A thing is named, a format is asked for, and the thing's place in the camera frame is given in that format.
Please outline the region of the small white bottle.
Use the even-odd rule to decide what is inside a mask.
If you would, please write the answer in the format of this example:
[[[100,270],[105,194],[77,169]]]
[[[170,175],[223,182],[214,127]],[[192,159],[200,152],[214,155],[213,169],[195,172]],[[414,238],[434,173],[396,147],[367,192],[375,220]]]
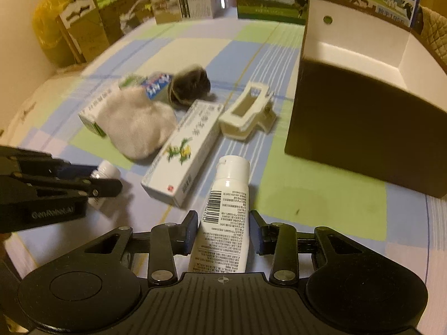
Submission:
[[[92,171],[91,179],[96,187],[92,190],[89,204],[95,209],[100,209],[108,198],[116,197],[122,191],[120,171],[107,160]]]

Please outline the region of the white lotion tube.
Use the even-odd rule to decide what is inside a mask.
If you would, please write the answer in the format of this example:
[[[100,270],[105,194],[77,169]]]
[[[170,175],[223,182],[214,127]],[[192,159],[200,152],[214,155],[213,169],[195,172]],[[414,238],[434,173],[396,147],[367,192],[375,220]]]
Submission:
[[[249,253],[250,162],[227,155],[217,163],[189,261],[201,273],[241,273]]]

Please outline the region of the long white green box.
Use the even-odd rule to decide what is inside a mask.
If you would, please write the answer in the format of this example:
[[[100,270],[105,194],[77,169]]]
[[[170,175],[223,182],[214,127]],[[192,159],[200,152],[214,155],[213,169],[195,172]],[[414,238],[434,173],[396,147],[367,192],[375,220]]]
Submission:
[[[88,103],[79,113],[83,125],[94,134],[105,137],[106,134],[104,130],[97,123],[97,119],[101,109],[104,107],[106,101],[110,98],[112,93],[118,92],[119,90],[128,88],[130,86],[140,85],[146,76],[141,76],[137,74],[128,74],[122,79],[114,80],[111,84],[107,85],[105,88],[99,91],[98,94]]]

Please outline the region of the white green medicine box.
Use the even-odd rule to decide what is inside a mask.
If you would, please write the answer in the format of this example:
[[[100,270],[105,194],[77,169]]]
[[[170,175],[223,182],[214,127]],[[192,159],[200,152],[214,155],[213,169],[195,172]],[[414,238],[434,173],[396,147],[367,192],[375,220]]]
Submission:
[[[152,161],[141,181],[148,195],[181,207],[219,136],[224,106],[196,100]]]

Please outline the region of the beige sock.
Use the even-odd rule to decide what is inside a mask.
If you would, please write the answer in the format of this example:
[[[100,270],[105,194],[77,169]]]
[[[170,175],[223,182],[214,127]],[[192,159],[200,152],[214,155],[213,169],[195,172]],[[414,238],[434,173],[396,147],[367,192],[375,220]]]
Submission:
[[[143,160],[161,148],[177,127],[173,108],[153,101],[142,87],[112,92],[96,123],[130,160]]]

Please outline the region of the blue gum blister pack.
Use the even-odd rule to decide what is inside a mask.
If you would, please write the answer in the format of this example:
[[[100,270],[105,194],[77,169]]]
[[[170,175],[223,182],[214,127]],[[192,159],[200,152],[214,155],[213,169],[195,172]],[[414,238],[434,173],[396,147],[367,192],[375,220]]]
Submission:
[[[155,72],[147,76],[140,85],[146,91],[146,95],[150,100],[167,100],[167,92],[173,75],[169,73]]]

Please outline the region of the cream plastic hair claw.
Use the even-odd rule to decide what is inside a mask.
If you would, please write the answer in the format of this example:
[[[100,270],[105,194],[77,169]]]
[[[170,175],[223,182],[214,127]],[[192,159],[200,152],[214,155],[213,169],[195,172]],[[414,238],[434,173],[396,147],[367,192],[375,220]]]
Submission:
[[[249,81],[242,94],[220,116],[222,134],[243,142],[256,129],[269,133],[277,118],[273,97],[274,92],[268,85]]]

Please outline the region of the dark fuzzy scrunchie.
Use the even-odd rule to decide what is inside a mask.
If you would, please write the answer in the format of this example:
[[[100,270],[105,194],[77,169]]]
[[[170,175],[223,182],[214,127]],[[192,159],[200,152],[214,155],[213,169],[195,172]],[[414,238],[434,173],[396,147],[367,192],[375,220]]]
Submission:
[[[211,82],[206,70],[193,64],[173,75],[167,89],[167,99],[174,106],[190,107],[210,91]]]

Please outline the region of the yellow plastic bag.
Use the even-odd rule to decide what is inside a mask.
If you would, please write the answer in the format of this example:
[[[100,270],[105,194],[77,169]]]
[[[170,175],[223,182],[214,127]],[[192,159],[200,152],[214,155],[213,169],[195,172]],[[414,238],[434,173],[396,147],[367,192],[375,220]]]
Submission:
[[[59,28],[57,18],[73,0],[41,0],[32,17],[32,28],[44,55],[57,68],[74,63],[74,56]]]

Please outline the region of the stacked cardboard boxes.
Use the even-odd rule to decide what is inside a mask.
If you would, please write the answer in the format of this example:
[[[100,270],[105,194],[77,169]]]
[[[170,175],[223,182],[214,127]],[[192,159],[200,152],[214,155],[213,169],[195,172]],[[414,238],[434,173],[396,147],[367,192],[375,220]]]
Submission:
[[[95,60],[149,17],[149,0],[73,0],[56,22],[75,62],[82,64]]]

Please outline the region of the brown storage box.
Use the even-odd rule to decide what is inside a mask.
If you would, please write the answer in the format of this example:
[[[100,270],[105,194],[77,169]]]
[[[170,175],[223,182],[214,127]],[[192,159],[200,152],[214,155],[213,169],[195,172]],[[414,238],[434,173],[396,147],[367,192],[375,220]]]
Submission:
[[[446,195],[446,64],[411,28],[309,0],[285,152]]]

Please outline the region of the quilted beige chair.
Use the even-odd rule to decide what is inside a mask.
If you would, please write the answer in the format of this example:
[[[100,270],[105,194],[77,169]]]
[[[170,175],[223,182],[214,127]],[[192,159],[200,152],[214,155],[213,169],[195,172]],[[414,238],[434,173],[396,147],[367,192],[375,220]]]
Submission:
[[[414,29],[435,53],[446,63],[447,19],[427,7],[418,8]]]

